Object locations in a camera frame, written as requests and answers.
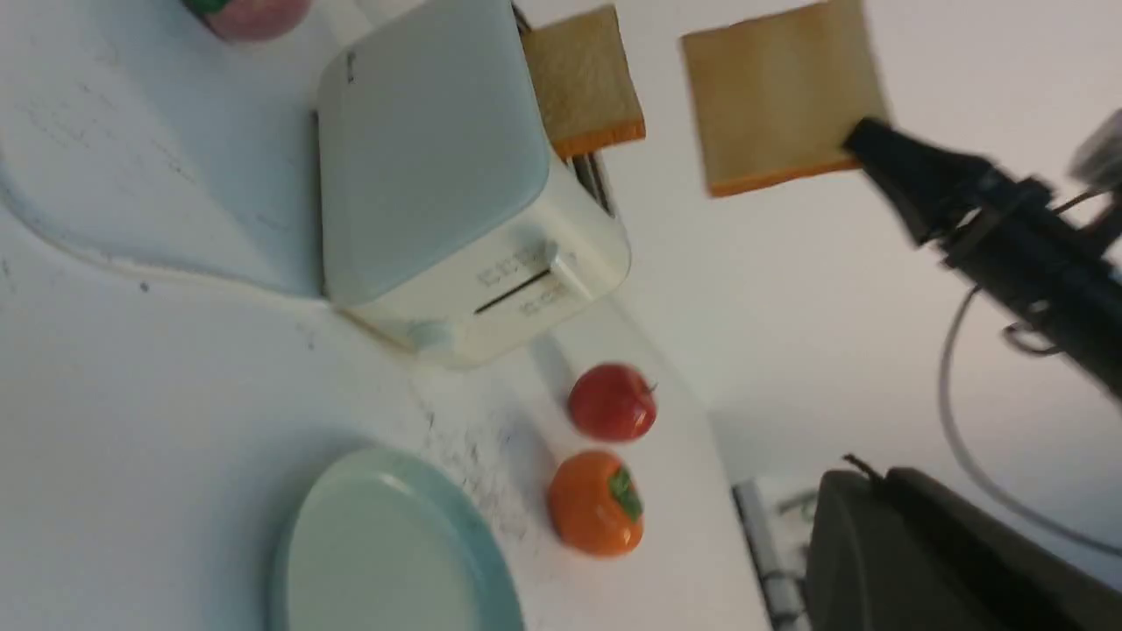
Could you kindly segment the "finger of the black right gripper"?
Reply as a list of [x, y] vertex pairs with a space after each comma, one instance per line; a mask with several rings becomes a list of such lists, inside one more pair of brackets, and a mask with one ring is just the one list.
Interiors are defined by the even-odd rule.
[[929, 145], [877, 118], [862, 118], [844, 140], [914, 247], [942, 239], [978, 205], [981, 179], [997, 165], [974, 154]]

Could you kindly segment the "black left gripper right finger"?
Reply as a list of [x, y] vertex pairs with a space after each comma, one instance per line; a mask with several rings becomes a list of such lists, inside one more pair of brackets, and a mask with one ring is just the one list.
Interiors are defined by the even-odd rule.
[[1008, 630], [1118, 630], [1119, 591], [1030, 542], [921, 470], [888, 470], [883, 493], [939, 571]]

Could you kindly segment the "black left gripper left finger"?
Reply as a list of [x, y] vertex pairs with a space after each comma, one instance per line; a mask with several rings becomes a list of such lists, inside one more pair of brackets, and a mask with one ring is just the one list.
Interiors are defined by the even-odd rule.
[[813, 630], [1006, 630], [865, 472], [824, 472], [804, 575]]

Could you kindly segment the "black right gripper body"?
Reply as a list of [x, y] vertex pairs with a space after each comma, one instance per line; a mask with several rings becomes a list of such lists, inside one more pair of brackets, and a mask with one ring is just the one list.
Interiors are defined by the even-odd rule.
[[1121, 289], [1106, 253], [1119, 240], [1119, 188], [1109, 203], [1077, 227], [1051, 205], [1049, 188], [1014, 182], [997, 170], [966, 185], [973, 219], [942, 238], [946, 267], [1013, 316], [1001, 336], [1029, 357], [1063, 355], [1121, 393]]

